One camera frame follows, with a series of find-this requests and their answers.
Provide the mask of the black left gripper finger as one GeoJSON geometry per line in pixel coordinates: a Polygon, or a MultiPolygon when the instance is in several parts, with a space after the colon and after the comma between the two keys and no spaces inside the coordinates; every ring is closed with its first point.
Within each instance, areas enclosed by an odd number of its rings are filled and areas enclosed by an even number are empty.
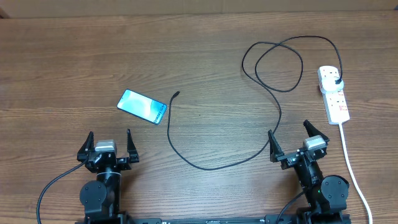
{"type": "Polygon", "coordinates": [[[129,163],[139,162],[139,155],[133,143],[130,129],[127,129],[127,153],[129,154],[129,163]]]}
{"type": "Polygon", "coordinates": [[[82,147],[78,150],[76,159],[80,162],[85,162],[90,158],[90,154],[94,151],[94,133],[89,132],[86,141],[83,143],[82,147]]]}

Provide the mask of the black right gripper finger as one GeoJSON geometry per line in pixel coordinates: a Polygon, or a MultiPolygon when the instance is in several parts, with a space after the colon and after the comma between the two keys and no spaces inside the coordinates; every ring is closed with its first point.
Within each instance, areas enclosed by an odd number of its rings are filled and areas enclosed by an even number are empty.
{"type": "Polygon", "coordinates": [[[274,133],[272,130],[268,131],[269,137],[269,144],[270,144],[270,161],[271,162],[278,162],[279,157],[284,155],[282,148],[280,147],[279,143],[277,142],[274,133]]]}
{"type": "Polygon", "coordinates": [[[314,127],[314,125],[309,121],[309,120],[305,120],[303,122],[303,126],[305,127],[307,134],[309,137],[314,137],[314,136],[321,136],[323,138],[323,140],[325,142],[329,142],[329,138],[323,134],[321,131],[319,131],[316,127],[314,127]]]}

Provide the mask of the blue Samsung Galaxy smartphone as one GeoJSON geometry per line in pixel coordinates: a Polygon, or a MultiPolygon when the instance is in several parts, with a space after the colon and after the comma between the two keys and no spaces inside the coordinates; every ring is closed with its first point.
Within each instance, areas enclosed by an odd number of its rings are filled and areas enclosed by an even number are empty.
{"type": "Polygon", "coordinates": [[[166,104],[129,89],[124,91],[117,108],[153,124],[159,124],[167,111],[166,104]]]}

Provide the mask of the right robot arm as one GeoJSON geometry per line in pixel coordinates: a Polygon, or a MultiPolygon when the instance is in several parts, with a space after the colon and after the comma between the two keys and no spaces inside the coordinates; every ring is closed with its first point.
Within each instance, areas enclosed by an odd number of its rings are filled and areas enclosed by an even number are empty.
{"type": "Polygon", "coordinates": [[[266,215],[266,223],[350,223],[344,215],[349,182],[339,175],[324,176],[317,160],[326,156],[329,138],[310,121],[303,122],[308,138],[295,152],[285,154],[273,131],[268,131],[270,161],[283,170],[294,168],[302,191],[278,215],[266,215]]]}

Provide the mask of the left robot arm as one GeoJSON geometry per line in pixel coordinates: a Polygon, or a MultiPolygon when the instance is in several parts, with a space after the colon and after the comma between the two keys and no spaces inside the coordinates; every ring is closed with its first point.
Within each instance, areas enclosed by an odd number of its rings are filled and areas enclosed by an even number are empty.
{"type": "Polygon", "coordinates": [[[93,132],[77,152],[77,161],[96,174],[96,180],[87,182],[80,190],[80,202],[85,208],[84,223],[133,223],[127,212],[120,211],[121,172],[139,162],[129,129],[127,153],[127,157],[118,157],[116,142],[112,139],[94,143],[93,132]]]}

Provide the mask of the white charger plug adapter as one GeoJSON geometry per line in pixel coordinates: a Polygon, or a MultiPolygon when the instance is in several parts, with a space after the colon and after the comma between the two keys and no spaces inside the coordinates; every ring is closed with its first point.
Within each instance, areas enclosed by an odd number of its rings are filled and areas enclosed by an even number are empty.
{"type": "Polygon", "coordinates": [[[323,94],[328,94],[336,91],[341,91],[344,88],[344,81],[340,80],[339,78],[327,78],[323,77],[320,80],[320,91],[323,94]]]}

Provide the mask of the white power strip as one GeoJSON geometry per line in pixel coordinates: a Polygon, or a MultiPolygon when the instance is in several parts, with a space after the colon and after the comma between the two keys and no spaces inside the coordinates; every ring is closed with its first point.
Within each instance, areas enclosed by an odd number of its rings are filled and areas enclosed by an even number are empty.
{"type": "MultiPolygon", "coordinates": [[[[333,66],[322,66],[317,70],[319,84],[323,77],[340,78],[338,69],[333,66]]],[[[343,89],[328,94],[323,94],[326,116],[329,124],[343,124],[350,119],[343,89]]]]}

